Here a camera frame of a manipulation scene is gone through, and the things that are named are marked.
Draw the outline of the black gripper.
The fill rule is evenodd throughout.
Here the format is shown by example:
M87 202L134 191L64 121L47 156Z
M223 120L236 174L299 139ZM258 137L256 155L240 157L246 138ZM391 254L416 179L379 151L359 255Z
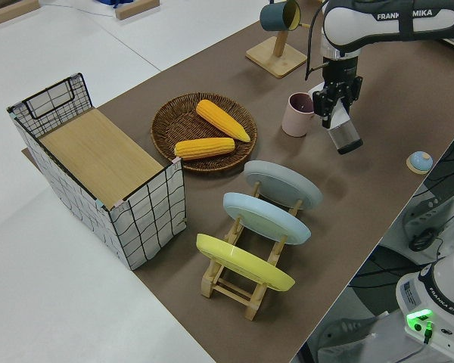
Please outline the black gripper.
M328 71L324 71L322 76L325 84L321 91L313 92L313 110L321 117L322 126L329 129L334 106L341 100L349 113L353 102L359 99L363 78L355 73L350 75Z

